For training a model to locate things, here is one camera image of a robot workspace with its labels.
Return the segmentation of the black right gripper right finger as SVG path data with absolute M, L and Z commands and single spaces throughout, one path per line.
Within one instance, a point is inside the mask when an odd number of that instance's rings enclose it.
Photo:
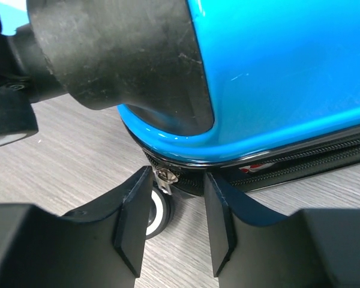
M 360 209 L 278 213 L 207 173 L 205 208 L 220 287 L 360 287 Z

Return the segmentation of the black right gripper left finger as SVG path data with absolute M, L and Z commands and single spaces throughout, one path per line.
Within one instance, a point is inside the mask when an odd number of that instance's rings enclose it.
M 0 203 L 0 287 L 133 287 L 140 276 L 152 169 L 62 216 Z

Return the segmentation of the red white striped garment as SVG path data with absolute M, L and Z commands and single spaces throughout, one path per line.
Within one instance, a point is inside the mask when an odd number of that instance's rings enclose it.
M 273 163 L 252 164 L 252 165 L 240 167 L 239 169 L 244 173 L 256 173 L 258 171 L 267 169 L 273 165 L 274 165 Z

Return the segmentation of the blue suitcase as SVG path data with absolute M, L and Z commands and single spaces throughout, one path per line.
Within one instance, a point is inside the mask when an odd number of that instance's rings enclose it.
M 254 191 L 360 163 L 360 1 L 0 1 L 0 146 L 63 94 L 118 109 L 152 238 L 207 171 Z

